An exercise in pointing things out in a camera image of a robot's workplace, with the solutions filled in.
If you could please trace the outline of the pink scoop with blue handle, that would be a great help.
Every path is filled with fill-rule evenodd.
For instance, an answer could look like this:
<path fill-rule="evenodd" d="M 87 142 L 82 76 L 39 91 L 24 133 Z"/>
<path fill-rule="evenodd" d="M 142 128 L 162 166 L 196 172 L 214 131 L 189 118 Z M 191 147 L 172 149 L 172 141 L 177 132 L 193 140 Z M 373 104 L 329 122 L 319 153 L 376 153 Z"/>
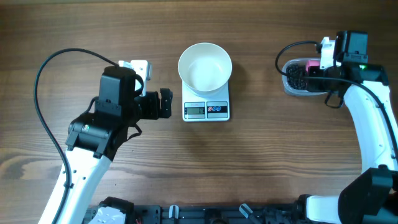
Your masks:
<path fill-rule="evenodd" d="M 305 71 L 308 73 L 310 70 L 310 67 L 319 67 L 320 66 L 320 61 L 318 59 L 310 59 L 306 62 L 305 64 Z"/>

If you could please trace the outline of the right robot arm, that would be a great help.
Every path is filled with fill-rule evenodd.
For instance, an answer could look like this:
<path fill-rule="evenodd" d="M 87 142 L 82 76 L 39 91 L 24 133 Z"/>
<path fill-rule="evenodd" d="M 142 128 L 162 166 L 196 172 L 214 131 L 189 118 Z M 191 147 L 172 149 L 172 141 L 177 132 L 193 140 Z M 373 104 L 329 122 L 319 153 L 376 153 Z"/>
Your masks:
<path fill-rule="evenodd" d="M 320 64 L 303 76 L 309 91 L 337 93 L 349 109 L 361 175 L 337 196 L 309 196 L 305 216 L 322 223 L 397 223 L 397 122 L 383 66 L 368 62 L 368 35 L 340 31 L 317 45 Z"/>

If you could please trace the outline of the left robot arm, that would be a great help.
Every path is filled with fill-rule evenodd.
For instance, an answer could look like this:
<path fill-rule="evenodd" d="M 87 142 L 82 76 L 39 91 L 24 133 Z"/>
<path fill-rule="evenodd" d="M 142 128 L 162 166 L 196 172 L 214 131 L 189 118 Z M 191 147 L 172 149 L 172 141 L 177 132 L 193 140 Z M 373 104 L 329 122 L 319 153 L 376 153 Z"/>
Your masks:
<path fill-rule="evenodd" d="M 99 95 L 69 125 L 65 152 L 57 183 L 40 223 L 81 223 L 94 192 L 118 148 L 131 139 L 129 128 L 141 119 L 169 118 L 173 94 L 170 89 L 146 92 L 136 88 L 143 79 L 133 69 L 110 66 L 101 76 Z"/>

